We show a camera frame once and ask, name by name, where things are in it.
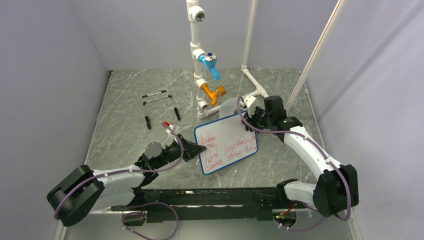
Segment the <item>blue framed whiteboard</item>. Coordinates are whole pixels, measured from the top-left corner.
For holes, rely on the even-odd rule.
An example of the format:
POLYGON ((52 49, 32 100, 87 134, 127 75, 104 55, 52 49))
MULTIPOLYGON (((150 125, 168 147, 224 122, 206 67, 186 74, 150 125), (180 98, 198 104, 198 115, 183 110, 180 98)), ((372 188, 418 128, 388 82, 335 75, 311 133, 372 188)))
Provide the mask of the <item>blue framed whiteboard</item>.
POLYGON ((210 175, 258 152, 256 133, 245 129, 242 118, 229 115, 194 128, 194 138, 206 150, 199 154, 202 173, 210 175))

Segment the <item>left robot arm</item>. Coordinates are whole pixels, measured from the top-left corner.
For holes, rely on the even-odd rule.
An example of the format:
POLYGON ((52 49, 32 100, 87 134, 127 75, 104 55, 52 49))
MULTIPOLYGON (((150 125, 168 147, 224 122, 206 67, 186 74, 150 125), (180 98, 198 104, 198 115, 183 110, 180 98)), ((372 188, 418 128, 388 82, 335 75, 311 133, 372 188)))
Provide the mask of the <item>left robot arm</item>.
POLYGON ((93 170, 80 165, 46 196, 54 217, 65 227, 83 220, 89 213, 109 207, 139 209, 144 203, 142 187, 155 180, 167 165, 188 162, 206 151, 206 146, 186 140, 181 134, 170 145, 147 145, 134 164, 111 170, 93 170))

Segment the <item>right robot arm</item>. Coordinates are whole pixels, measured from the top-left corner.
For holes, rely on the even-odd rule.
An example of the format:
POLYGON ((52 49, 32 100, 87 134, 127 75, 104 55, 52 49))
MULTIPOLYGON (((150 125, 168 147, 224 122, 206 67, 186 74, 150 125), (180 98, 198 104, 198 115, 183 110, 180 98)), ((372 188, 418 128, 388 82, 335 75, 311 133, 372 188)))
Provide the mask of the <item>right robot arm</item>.
POLYGON ((256 97, 247 95, 238 100, 238 108, 246 108, 241 120, 247 131, 272 134, 289 146, 309 167, 316 183, 298 179, 277 185, 276 203, 287 208, 301 202, 323 217, 335 216, 347 221, 353 207, 359 204, 358 173, 351 164, 342 164, 327 153, 295 116, 288 116, 278 95, 266 97, 260 107, 256 97))

